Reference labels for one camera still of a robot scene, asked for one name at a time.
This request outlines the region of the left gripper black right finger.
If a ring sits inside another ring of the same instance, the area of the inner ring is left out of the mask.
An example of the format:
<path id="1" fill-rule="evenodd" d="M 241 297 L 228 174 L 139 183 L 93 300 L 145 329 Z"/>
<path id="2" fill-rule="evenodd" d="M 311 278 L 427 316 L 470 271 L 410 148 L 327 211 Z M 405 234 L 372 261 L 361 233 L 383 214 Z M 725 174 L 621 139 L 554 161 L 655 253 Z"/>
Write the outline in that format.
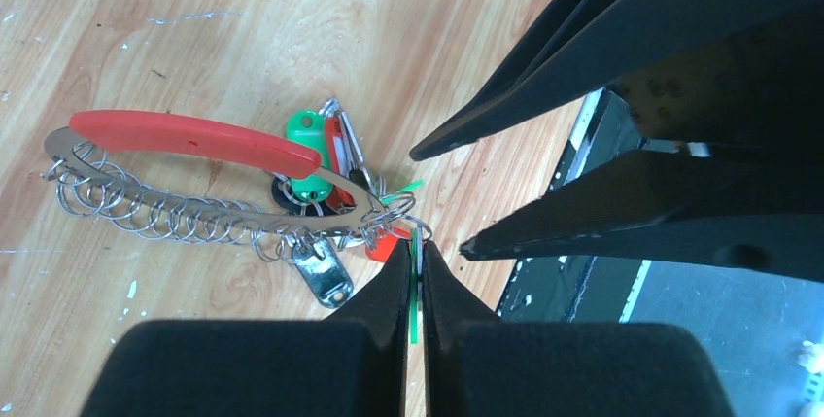
<path id="1" fill-rule="evenodd" d="M 729 416 L 697 339 L 667 324 L 502 320 L 427 243 L 430 416 Z"/>

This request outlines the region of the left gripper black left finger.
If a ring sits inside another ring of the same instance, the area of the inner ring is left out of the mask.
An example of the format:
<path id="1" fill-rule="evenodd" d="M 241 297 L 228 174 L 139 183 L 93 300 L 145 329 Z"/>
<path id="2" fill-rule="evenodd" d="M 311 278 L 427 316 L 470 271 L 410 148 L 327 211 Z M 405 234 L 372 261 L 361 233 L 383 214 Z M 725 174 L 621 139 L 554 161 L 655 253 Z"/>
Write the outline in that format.
<path id="1" fill-rule="evenodd" d="M 116 344 L 85 416 L 400 416 L 412 260 L 316 321 L 154 320 Z"/>

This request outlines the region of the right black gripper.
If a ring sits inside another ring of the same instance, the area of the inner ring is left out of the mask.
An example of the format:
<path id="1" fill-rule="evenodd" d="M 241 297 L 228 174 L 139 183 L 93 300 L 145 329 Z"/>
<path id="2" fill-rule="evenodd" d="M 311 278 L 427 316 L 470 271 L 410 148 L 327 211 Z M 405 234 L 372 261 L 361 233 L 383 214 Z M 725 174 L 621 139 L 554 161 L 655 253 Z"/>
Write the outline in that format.
<path id="1" fill-rule="evenodd" d="M 803 8 L 818 1 L 552 0 L 410 156 L 448 153 L 612 81 L 646 137 L 820 163 L 823 8 Z M 823 278 L 819 164 L 635 150 L 576 182 L 587 180 L 613 198 L 608 223 L 592 233 L 565 236 L 545 194 L 465 241 L 462 254 L 491 261 L 557 249 Z"/>

